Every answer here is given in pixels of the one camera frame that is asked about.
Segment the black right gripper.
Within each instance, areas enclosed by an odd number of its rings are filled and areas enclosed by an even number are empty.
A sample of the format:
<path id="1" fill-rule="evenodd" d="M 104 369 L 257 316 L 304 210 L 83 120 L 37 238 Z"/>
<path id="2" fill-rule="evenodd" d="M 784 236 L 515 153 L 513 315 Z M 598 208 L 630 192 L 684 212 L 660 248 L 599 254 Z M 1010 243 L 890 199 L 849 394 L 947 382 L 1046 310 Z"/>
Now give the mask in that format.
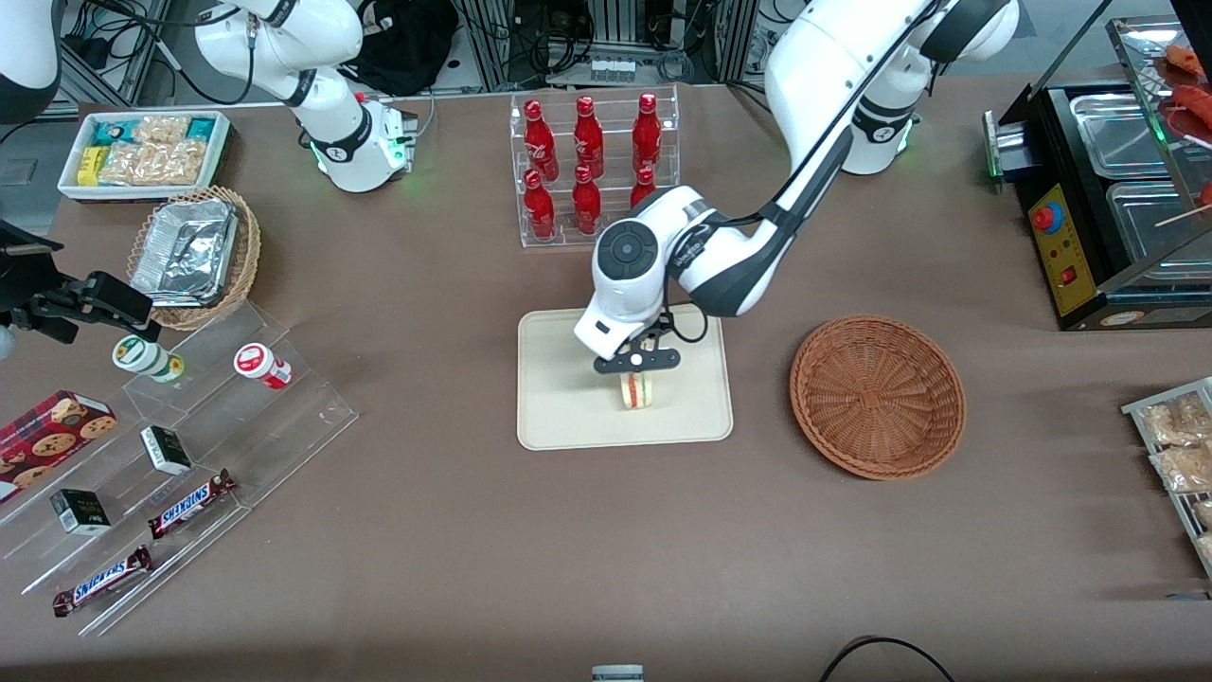
<path id="1" fill-rule="evenodd" d="M 78 323 L 59 316 L 12 311 L 45 291 L 57 291 L 74 281 L 58 271 L 52 258 L 64 246 L 1 220 L 1 323 L 73 344 Z M 152 299 L 108 273 L 91 273 L 82 281 L 82 303 L 88 306 L 91 322 L 120 329 L 158 329 L 152 319 Z"/>

